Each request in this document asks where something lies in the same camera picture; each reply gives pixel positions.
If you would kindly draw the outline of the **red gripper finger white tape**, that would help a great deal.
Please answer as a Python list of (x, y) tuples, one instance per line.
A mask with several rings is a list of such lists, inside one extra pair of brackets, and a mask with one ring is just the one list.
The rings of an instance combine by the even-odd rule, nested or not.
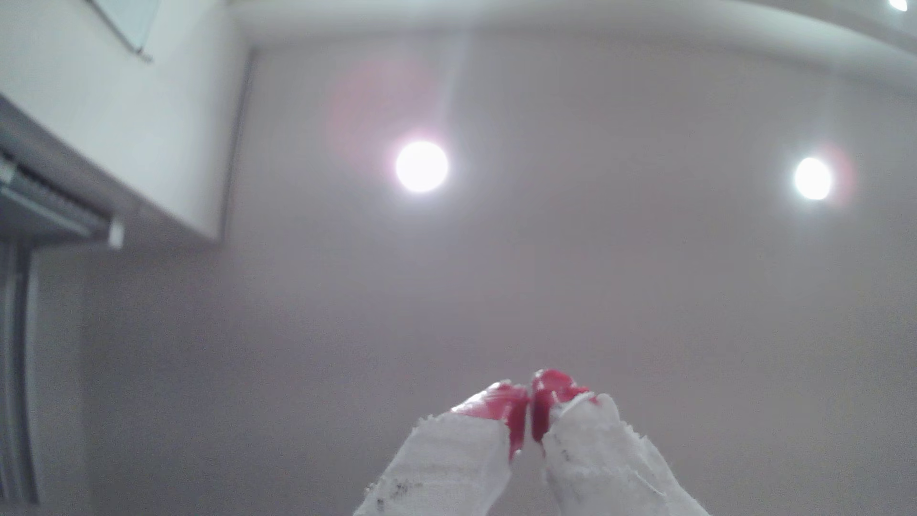
[(354, 515), (487, 515), (522, 450), (529, 402), (505, 380), (419, 419)]
[(537, 371), (531, 390), (531, 433), (560, 515), (708, 515), (609, 394), (556, 369)]

